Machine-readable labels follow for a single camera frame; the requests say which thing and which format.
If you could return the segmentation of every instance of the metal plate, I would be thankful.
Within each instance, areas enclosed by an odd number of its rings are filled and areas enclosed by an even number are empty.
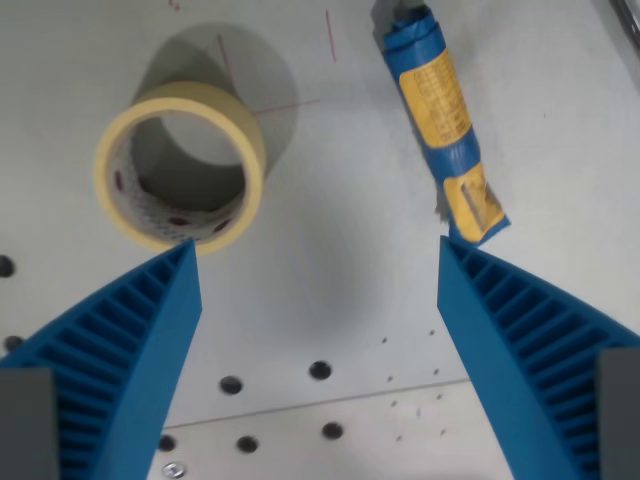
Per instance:
[[[324,425],[343,434],[328,440]],[[168,429],[148,480],[180,463],[185,480],[507,480],[509,467],[470,383]],[[243,453],[250,436],[257,450]]]
[[[603,3],[432,7],[513,221],[487,249],[637,329],[640,64]],[[466,378],[435,306],[446,226],[372,38],[389,10],[373,0],[8,6],[0,254],[17,272],[0,279],[0,337],[28,336],[151,256],[94,200],[95,144],[139,88],[231,71],[223,80],[257,113],[270,172],[255,223],[199,262],[204,313],[169,425]],[[326,381],[307,373],[316,360],[333,366]],[[241,378],[240,394],[219,391],[226,375]]]

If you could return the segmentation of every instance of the rolled blue bag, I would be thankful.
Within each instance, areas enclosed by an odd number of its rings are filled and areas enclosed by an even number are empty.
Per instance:
[[[449,236],[481,244],[509,220],[485,180],[471,117],[431,9],[414,8],[407,20],[393,23],[383,55],[447,201]]]

